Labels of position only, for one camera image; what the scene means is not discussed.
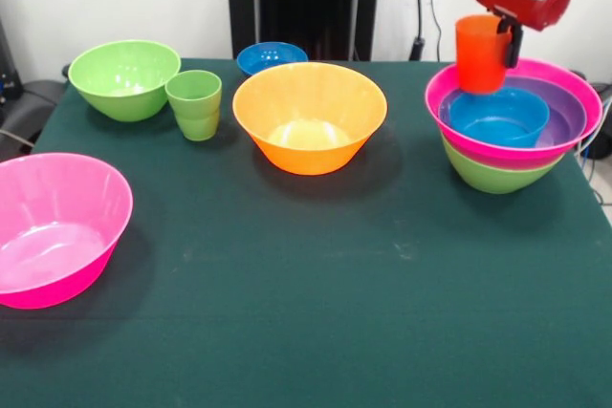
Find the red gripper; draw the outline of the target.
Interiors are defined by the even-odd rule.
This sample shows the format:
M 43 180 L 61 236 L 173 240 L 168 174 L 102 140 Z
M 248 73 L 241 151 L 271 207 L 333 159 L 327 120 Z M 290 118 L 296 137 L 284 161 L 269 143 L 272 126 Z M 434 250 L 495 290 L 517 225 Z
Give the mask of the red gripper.
M 536 31 L 554 26 L 567 11 L 571 0 L 476 0 L 488 11 L 512 18 L 519 24 L 511 25 L 508 18 L 501 18 L 496 26 L 497 34 L 511 33 L 505 65 L 508 69 L 515 68 L 522 45 L 522 26 Z

